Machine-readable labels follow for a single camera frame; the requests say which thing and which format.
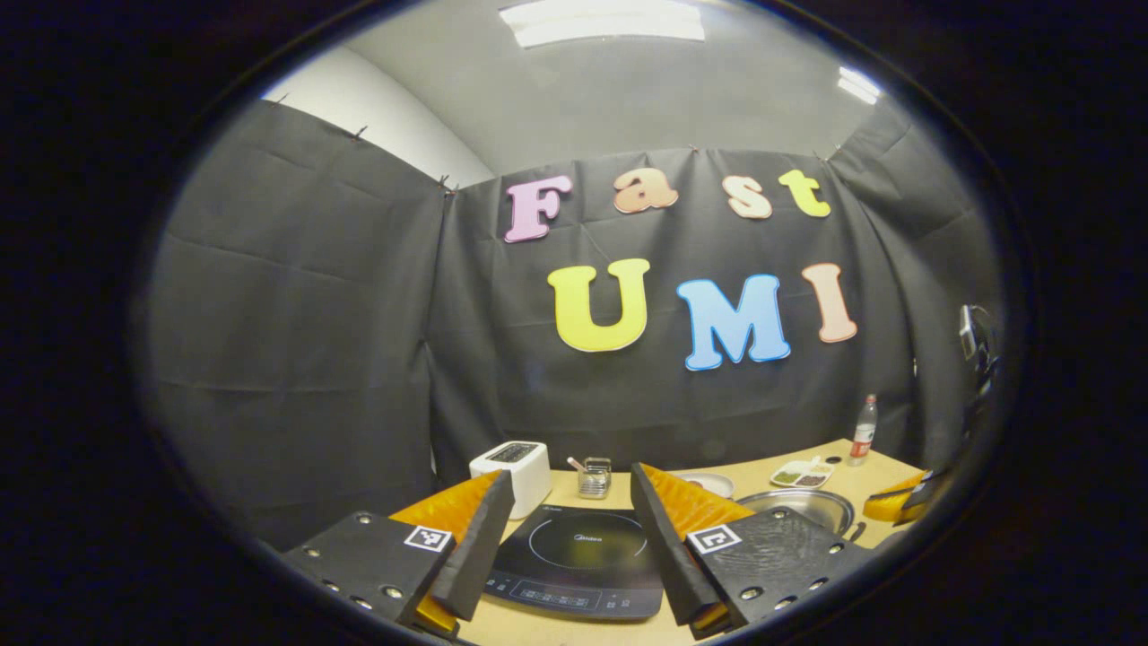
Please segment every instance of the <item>wooden table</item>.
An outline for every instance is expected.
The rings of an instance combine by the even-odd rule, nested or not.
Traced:
[[[921,469],[893,460],[879,453],[870,452],[864,465],[850,467],[848,452],[851,442],[839,439],[829,444],[814,446],[785,456],[777,456],[752,462],[689,469],[690,473],[705,472],[721,474],[734,481],[734,499],[781,489],[769,482],[781,466],[791,460],[809,460],[815,456],[825,458],[838,456],[843,459],[836,467],[832,477],[821,489],[848,499],[853,504],[854,522],[864,521],[864,534],[858,539],[862,547],[876,547],[882,540],[902,528],[893,529],[893,523],[874,521],[861,515],[866,499],[874,492],[908,480],[921,473]],[[588,509],[633,509],[630,505],[629,466],[615,465],[610,495],[603,500],[588,500],[577,497],[577,474],[575,472],[552,472],[553,489],[543,504],[565,507],[584,507]],[[503,534],[505,540],[522,521],[510,521]],[[532,646],[575,646],[584,644],[627,644],[633,646],[676,646],[693,644],[693,636],[688,626],[678,626],[669,610],[669,602],[662,593],[661,610],[653,617],[637,623],[616,623],[594,620],[580,620],[543,615],[537,612],[505,601],[489,594],[483,594],[471,622],[460,622],[458,636],[467,641],[480,645],[529,644]]]

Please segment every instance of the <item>white plate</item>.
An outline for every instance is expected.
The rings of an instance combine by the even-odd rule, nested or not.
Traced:
[[[701,489],[709,493],[716,493],[722,498],[734,498],[734,481],[718,474],[682,474],[677,476],[683,481],[698,483]]]
[[[782,474],[785,474],[785,473],[788,473],[788,474],[797,474],[798,477],[793,478],[793,480],[791,480],[789,482],[784,482],[784,481],[777,480],[777,476],[781,476]],[[804,462],[801,460],[794,460],[793,462],[786,462],[785,466],[783,466],[781,469],[777,469],[776,472],[774,472],[774,475],[769,476],[769,482],[774,483],[777,487],[784,487],[784,488],[791,488],[791,489],[817,489],[821,485],[825,484],[825,481],[828,481],[829,476],[832,476],[832,475],[833,475],[833,466],[832,465],[825,465],[824,462],[820,462],[820,461],[819,461],[817,465],[813,465],[812,462]],[[817,484],[814,484],[814,485],[799,485],[799,484],[797,484],[805,476],[820,476],[821,477],[821,482],[819,482]]]

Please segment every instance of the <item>blue letter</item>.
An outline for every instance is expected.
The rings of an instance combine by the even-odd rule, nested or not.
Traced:
[[[769,361],[789,357],[789,344],[782,336],[782,319],[777,311],[776,275],[758,273],[745,279],[737,309],[729,303],[713,280],[687,280],[677,286],[677,295],[690,305],[693,327],[693,355],[685,360],[690,371],[712,371],[721,366],[721,355],[714,349],[714,335],[726,355],[739,364],[753,332],[750,359]]]

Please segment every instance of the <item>fluorescent light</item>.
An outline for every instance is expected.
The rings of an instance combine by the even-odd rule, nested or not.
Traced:
[[[877,102],[876,94],[870,93],[864,87],[858,85],[856,83],[853,83],[852,80],[845,77],[841,77],[840,79],[837,80],[837,86],[840,87],[841,89],[845,89],[850,94],[853,94],[858,99],[861,99],[866,103],[869,103],[870,106]]]
[[[672,0],[538,0],[498,15],[522,48],[604,36],[706,39],[698,9]]]
[[[863,75],[845,68],[837,68],[837,70],[841,72],[841,78],[852,80],[855,85],[861,86],[869,94],[881,96],[881,88],[874,85],[872,81]]]

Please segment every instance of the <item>yellow letter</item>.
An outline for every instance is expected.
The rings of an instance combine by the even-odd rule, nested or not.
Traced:
[[[858,334],[858,325],[850,320],[841,286],[837,282],[840,274],[841,267],[831,262],[810,264],[801,270],[801,275],[813,282],[813,293],[821,306],[821,332],[817,336],[827,344],[852,340]]]
[[[769,200],[761,194],[761,184],[752,177],[730,174],[721,180],[721,187],[729,194],[729,208],[742,217],[763,219],[774,212]]]
[[[677,190],[669,187],[666,173],[657,168],[639,168],[614,179],[614,208],[638,212],[650,207],[662,208],[677,201]]]
[[[606,271],[618,277],[622,294],[622,317],[613,326],[596,326],[590,317],[592,266],[566,266],[550,272],[546,281],[554,288],[554,325],[566,345],[582,352],[621,350],[645,333],[645,283],[642,274],[650,262],[641,257],[610,263]]]
[[[817,184],[816,179],[806,177],[804,172],[794,168],[778,177],[777,181],[782,186],[789,186],[790,192],[793,193],[793,201],[797,202],[797,208],[801,209],[806,215],[812,215],[813,217],[825,217],[829,215],[829,204],[819,201],[817,196],[813,194],[814,188],[821,188],[821,184]]]

